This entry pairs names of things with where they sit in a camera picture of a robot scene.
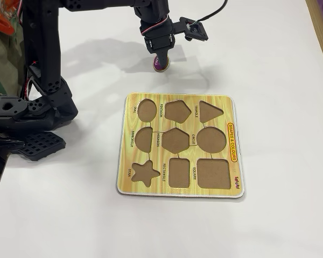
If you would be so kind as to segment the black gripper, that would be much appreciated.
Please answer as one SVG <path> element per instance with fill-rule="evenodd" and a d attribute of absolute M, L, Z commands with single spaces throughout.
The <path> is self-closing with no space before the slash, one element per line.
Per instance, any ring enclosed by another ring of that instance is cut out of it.
<path fill-rule="evenodd" d="M 167 15 L 155 24 L 141 20 L 139 29 L 149 53 L 156 53 L 154 59 L 155 71 L 165 71 L 170 63 L 168 50 L 173 48 L 175 44 L 174 25 L 171 19 Z"/>

